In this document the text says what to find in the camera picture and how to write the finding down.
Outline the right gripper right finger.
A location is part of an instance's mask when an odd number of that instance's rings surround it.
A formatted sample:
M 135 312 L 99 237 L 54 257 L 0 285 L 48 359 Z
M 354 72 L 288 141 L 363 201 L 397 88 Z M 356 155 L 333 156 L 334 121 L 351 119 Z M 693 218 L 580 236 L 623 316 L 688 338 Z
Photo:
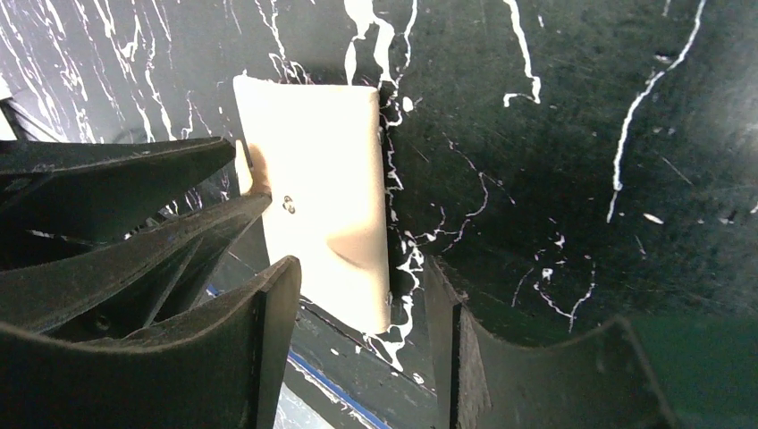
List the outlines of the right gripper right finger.
M 443 264 L 424 270 L 439 428 L 673 428 L 631 323 L 616 317 L 550 347 L 487 331 Z

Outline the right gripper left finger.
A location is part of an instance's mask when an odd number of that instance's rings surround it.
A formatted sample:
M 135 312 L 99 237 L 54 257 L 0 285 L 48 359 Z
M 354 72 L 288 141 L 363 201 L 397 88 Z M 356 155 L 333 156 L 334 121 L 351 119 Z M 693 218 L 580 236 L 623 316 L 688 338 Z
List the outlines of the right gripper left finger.
M 122 338 L 1 326 L 4 428 L 270 428 L 299 307 L 286 256 L 248 284 Z

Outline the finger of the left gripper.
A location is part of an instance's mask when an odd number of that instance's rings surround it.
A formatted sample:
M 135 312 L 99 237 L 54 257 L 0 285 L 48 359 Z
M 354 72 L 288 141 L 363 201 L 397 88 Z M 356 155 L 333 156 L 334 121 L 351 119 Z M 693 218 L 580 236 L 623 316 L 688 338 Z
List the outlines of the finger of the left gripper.
M 83 255 L 3 271 L 1 328 L 49 332 L 125 290 L 215 227 L 255 221 L 271 202 L 268 194 L 242 196 Z
M 223 138 L 1 143 L 1 267 L 44 264 L 124 235 L 235 157 Z

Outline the beige leather card holder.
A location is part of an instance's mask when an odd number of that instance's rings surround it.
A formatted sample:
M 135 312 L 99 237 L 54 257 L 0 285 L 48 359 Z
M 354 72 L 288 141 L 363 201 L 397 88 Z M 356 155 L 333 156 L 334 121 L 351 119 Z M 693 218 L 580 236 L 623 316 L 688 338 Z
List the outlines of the beige leather card holder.
M 379 92 L 238 75 L 233 90 L 271 260 L 294 256 L 301 292 L 361 332 L 384 332 L 392 295 Z

